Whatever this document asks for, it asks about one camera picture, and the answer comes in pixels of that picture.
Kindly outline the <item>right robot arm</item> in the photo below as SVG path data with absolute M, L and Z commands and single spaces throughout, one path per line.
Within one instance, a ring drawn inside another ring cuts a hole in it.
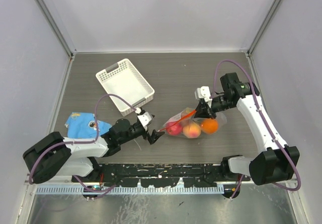
M 290 180 L 296 174 L 300 152 L 289 146 L 278 133 L 262 103 L 260 92 L 253 82 L 243 83 L 237 74 L 227 73 L 220 78 L 223 93 L 213 97 L 207 86 L 195 91 L 198 118 L 216 118 L 220 112 L 237 108 L 255 139 L 258 155 L 224 157 L 220 163 L 223 179 L 233 180 L 237 175 L 250 177 L 256 185 L 276 184 Z

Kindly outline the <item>fake red apple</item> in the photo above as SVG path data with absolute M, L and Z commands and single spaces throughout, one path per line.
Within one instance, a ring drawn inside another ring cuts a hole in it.
M 177 122 L 168 122 L 166 124 L 166 132 L 169 135 L 177 136 L 182 133 L 182 125 Z

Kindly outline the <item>clear zip top bag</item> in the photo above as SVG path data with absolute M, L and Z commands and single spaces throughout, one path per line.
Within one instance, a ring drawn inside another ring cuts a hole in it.
M 197 117 L 196 110 L 185 108 L 169 118 L 159 131 L 170 136 L 196 139 L 213 135 L 226 123 L 227 118 L 223 113 L 217 113 L 215 118 Z

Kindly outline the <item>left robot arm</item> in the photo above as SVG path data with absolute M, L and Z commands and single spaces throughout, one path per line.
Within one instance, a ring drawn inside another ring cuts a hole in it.
M 74 176 L 95 182 L 101 170 L 95 158 L 114 155 L 121 145 L 142 137 L 154 144 L 163 131 L 148 131 L 151 119 L 138 116 L 133 124 L 127 119 L 118 119 L 114 125 L 96 139 L 72 139 L 52 132 L 23 153 L 29 170 L 29 184 L 41 184 L 58 176 Z

